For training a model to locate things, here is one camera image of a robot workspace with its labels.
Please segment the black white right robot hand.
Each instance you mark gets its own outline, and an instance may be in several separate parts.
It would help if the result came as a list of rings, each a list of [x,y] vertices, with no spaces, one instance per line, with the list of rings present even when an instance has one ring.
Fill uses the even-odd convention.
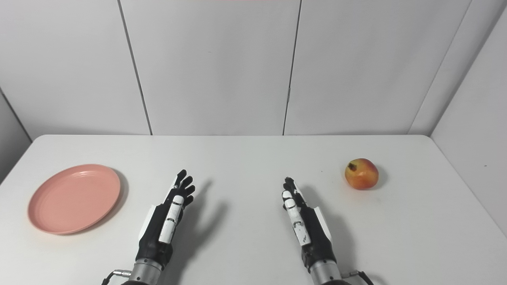
[[[295,181],[286,177],[282,200],[293,231],[302,249],[302,261],[307,271],[318,262],[336,262],[331,234],[319,207],[310,207]]]

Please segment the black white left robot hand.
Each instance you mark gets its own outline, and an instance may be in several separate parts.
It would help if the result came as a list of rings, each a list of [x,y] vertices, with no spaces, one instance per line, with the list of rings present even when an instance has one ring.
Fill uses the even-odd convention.
[[[164,269],[172,253],[172,238],[176,227],[183,218],[184,209],[194,201],[192,194],[196,190],[192,185],[193,177],[185,169],[174,180],[166,198],[155,206],[150,220],[138,242],[136,261],[154,261]]]

